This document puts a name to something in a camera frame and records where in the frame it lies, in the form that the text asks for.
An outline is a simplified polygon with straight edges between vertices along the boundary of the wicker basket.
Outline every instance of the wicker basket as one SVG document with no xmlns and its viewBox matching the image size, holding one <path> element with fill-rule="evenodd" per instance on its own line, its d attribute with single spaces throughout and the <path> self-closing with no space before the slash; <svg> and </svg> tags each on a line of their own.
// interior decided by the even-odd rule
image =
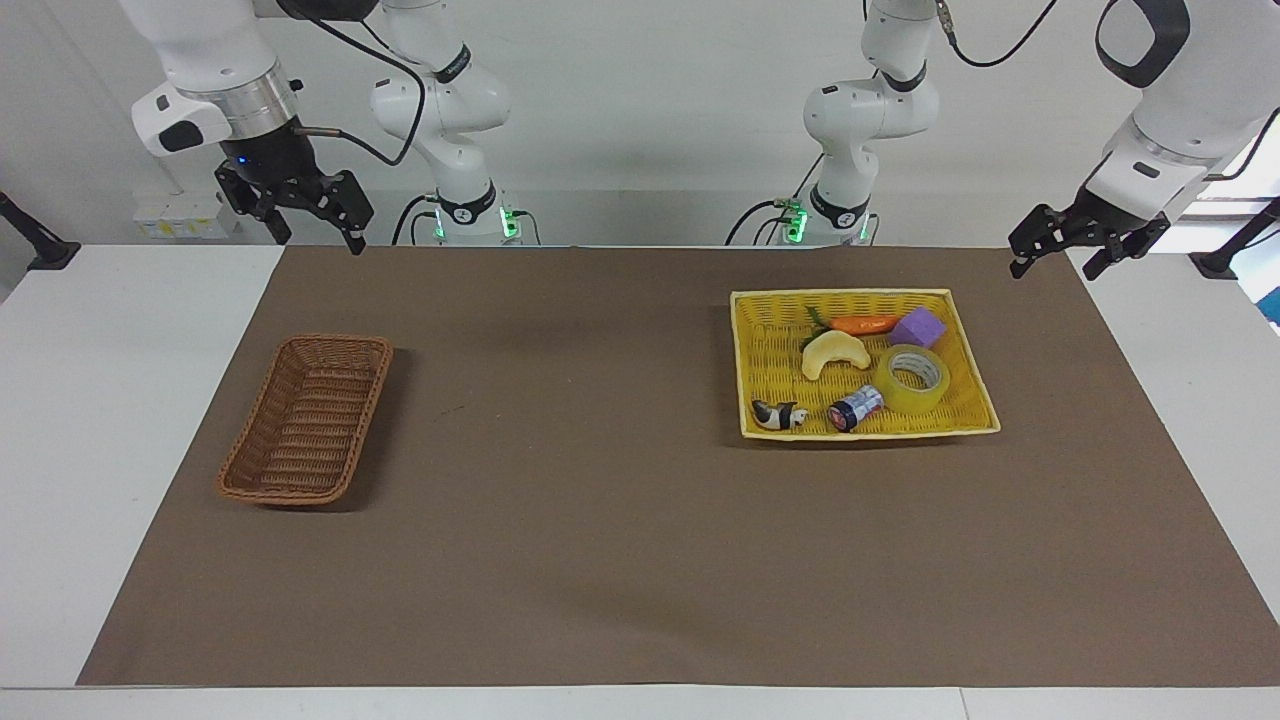
<svg viewBox="0 0 1280 720">
<path fill-rule="evenodd" d="M 383 338 L 284 341 L 218 474 L 218 492 L 260 505 L 338 500 L 356 471 L 392 352 Z"/>
<path fill-rule="evenodd" d="M 881 410 L 852 433 L 841 433 L 826 420 L 831 404 L 872 382 L 887 336 L 863 338 L 872 368 L 859 370 L 841 363 L 828 366 L 818 382 L 800 374 L 801 346 L 814 332 L 805 307 L 823 318 L 838 315 L 905 315 L 928 307 L 947 325 L 933 351 L 951 369 L 951 388 L 942 404 L 924 415 Z M 950 290 L 781 290 L 735 292 L 730 299 L 737 360 L 739 413 L 742 436 L 772 441 L 909 439 L 986 434 L 1000 430 L 996 409 L 978 373 L 969 338 Z M 799 428 L 769 432 L 750 416 L 751 400 L 769 405 L 799 402 L 810 420 Z"/>
</svg>

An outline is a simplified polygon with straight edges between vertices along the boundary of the brown wicker basket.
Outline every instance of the brown wicker basket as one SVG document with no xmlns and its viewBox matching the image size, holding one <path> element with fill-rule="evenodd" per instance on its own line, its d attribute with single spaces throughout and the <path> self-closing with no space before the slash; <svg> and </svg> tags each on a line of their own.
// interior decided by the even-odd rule
<svg viewBox="0 0 1280 720">
<path fill-rule="evenodd" d="M 371 337 L 284 341 L 218 474 L 218 492 L 260 505 L 324 505 L 342 497 L 392 352 L 389 342 Z"/>
</svg>

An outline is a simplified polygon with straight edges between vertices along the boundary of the yellow basket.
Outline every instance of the yellow basket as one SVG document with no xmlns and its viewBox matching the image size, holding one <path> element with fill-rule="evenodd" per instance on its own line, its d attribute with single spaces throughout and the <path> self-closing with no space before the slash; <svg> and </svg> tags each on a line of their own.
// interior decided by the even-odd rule
<svg viewBox="0 0 1280 720">
<path fill-rule="evenodd" d="M 852 433 L 841 433 L 827 419 L 827 407 L 858 388 L 870 384 L 879 359 L 888 350 L 888 336 L 861 338 L 872 366 L 859 370 L 849 363 L 832 363 L 817 382 L 800 374 L 801 347 L 815 329 L 805 307 L 823 318 L 841 315 L 906 315 L 927 307 L 947 325 L 933 346 L 951 370 L 951 388 L 942 404 L 925 415 L 902 415 L 879 410 Z M 733 354 L 737 360 L 739 419 L 742 437 L 795 441 L 911 439 L 975 436 L 1000 432 L 1000 420 L 987 386 L 978 373 L 969 338 L 950 290 L 773 290 L 735 292 L 730 297 L 733 316 Z M 809 410 L 809 420 L 790 430 L 765 430 L 751 418 L 751 401 L 769 405 L 796 402 Z"/>
</svg>

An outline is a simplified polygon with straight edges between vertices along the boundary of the tape roll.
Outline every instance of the tape roll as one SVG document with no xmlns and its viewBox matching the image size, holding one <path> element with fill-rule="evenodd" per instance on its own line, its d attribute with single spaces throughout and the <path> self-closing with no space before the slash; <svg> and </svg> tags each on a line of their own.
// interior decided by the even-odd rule
<svg viewBox="0 0 1280 720">
<path fill-rule="evenodd" d="M 924 387 L 918 389 L 904 384 L 893 375 L 897 370 L 920 378 Z M 942 396 L 951 387 L 951 370 L 929 350 L 915 345 L 895 345 L 879 359 L 872 384 L 881 391 L 884 406 L 893 413 L 923 415 L 942 402 Z"/>
</svg>

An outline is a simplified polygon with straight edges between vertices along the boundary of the green indicator light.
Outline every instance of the green indicator light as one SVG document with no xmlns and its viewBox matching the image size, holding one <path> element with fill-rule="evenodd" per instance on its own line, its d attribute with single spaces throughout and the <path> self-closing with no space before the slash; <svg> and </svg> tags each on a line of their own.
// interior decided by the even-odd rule
<svg viewBox="0 0 1280 720">
<path fill-rule="evenodd" d="M 500 210 L 507 240 L 511 240 L 520 234 L 520 223 L 516 222 L 516 217 L 509 210 L 506 208 L 500 208 Z"/>
<path fill-rule="evenodd" d="M 800 245 L 804 242 L 804 231 L 809 225 L 809 213 L 796 210 L 796 217 L 791 218 L 791 227 L 787 228 L 787 242 Z"/>
</svg>

